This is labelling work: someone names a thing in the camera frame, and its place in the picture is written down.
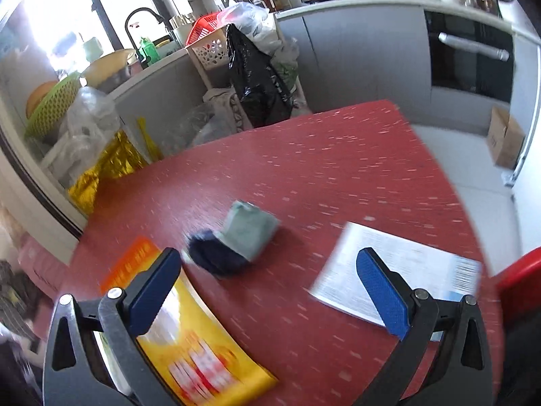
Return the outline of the white blue carton box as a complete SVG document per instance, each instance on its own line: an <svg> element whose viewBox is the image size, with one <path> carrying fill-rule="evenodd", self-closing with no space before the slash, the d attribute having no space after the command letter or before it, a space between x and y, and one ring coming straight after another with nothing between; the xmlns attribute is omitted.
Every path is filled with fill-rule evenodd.
<svg viewBox="0 0 541 406"><path fill-rule="evenodd" d="M357 273L356 259L364 247L373 248L412 289L425 289L431 296L447 301L477 294L482 272L479 261L352 222L346 223L310 294L336 310L383 326Z"/></svg>

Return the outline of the yellow orange snack wrapper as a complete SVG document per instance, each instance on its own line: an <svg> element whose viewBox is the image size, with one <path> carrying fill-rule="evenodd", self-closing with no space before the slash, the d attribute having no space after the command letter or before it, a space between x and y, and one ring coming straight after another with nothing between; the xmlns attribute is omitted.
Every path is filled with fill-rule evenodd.
<svg viewBox="0 0 541 406"><path fill-rule="evenodd" d="M245 405L278 383L218 322L184 272L137 341L186 405Z"/></svg>

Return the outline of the red trash bin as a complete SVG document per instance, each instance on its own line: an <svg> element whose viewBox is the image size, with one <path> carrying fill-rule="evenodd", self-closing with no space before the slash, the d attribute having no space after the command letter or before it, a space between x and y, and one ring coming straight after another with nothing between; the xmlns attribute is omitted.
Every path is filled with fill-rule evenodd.
<svg viewBox="0 0 541 406"><path fill-rule="evenodd" d="M540 249L496 277L504 326L497 405L540 404Z"/></svg>

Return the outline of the grey kitchen cabinets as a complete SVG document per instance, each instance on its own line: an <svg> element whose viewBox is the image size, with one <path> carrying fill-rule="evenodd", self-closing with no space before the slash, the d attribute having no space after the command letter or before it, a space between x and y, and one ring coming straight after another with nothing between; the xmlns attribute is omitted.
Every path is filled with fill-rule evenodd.
<svg viewBox="0 0 541 406"><path fill-rule="evenodd" d="M425 12L469 18L511 34L511 23L431 0L336 0L278 17L300 48L308 106L323 112L375 100L395 103L412 123L485 135L492 107L508 103L432 84Z"/></svg>

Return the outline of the black kitchen faucet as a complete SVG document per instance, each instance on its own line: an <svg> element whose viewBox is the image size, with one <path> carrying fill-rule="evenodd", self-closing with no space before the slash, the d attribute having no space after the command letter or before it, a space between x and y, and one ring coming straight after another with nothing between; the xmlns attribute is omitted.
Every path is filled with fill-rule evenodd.
<svg viewBox="0 0 541 406"><path fill-rule="evenodd" d="M145 43L157 47L166 40L174 41L169 21L149 7L133 10L125 20L124 29L143 68L152 63L152 59L144 52Z"/></svg>

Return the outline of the white refrigerator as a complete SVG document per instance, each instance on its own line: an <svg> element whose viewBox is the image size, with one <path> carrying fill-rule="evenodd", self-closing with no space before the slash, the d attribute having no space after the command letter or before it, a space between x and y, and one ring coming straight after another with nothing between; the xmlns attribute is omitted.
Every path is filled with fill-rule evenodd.
<svg viewBox="0 0 541 406"><path fill-rule="evenodd" d="M510 178L524 255L540 246L540 37L517 1L505 4L501 12L514 29L511 115L525 133Z"/></svg>

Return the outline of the grey crumpled small carton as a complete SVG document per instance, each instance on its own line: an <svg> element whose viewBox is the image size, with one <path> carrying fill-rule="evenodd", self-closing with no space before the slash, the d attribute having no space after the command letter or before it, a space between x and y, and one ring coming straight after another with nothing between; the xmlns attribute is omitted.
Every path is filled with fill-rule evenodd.
<svg viewBox="0 0 541 406"><path fill-rule="evenodd" d="M279 226L280 220L272 213L234 201L218 230L206 228L188 236L183 262L218 278L235 275L261 255Z"/></svg>

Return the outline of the gold foil bag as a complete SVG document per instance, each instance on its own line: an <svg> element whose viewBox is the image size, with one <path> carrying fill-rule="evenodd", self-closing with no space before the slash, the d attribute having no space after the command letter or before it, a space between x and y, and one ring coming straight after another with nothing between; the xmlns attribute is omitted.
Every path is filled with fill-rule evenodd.
<svg viewBox="0 0 541 406"><path fill-rule="evenodd" d="M100 182L124 177L147 167L148 163L124 130L117 131L94 166L83 172L68 188L72 203L85 216L94 212Z"/></svg>

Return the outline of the cardboard box on floor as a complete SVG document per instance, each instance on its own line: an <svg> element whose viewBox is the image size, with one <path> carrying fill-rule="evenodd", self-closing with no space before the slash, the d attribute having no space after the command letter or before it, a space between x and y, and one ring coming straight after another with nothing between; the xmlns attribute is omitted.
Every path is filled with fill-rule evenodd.
<svg viewBox="0 0 541 406"><path fill-rule="evenodd" d="M513 170L521 153L525 134L508 110L492 107L487 145L496 166Z"/></svg>

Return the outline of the green woven basket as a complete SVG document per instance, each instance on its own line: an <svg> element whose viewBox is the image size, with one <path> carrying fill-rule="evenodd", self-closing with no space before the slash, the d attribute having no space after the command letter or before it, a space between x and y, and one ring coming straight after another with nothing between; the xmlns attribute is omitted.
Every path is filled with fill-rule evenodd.
<svg viewBox="0 0 541 406"><path fill-rule="evenodd" d="M72 72L55 84L27 120L25 137L43 140L58 126L81 88L81 74Z"/></svg>

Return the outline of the black plastic bag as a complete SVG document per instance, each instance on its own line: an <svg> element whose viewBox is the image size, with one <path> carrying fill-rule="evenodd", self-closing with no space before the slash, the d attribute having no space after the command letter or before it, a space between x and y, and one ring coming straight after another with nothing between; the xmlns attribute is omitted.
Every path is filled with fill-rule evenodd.
<svg viewBox="0 0 541 406"><path fill-rule="evenodd" d="M291 117L291 92L272 65L272 58L234 24L227 26L228 72L238 100L253 128Z"/></svg>

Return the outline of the green bottle by sink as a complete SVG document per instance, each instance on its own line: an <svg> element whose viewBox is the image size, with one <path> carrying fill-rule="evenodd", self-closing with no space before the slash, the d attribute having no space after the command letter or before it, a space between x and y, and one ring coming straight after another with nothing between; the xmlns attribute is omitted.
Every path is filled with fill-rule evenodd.
<svg viewBox="0 0 541 406"><path fill-rule="evenodd" d="M147 66L152 65L161 60L161 56L158 53L156 46L148 38L143 37L140 39L139 51L141 52L144 58L144 62L146 63Z"/></svg>

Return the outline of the black built-in oven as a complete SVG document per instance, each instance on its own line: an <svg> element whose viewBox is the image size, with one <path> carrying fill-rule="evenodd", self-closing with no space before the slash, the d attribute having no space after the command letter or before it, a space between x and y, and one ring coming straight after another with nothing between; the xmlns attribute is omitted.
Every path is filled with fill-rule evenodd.
<svg viewBox="0 0 541 406"><path fill-rule="evenodd" d="M514 81L514 39L497 27L425 12L432 84L508 103Z"/></svg>

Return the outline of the red plastic basket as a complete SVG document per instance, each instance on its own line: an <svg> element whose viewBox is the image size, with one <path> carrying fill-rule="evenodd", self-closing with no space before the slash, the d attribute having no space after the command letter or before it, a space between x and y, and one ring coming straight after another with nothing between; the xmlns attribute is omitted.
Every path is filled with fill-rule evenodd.
<svg viewBox="0 0 541 406"><path fill-rule="evenodd" d="M226 44L226 36L219 27L218 12L196 19L186 40L187 49L211 49Z"/></svg>

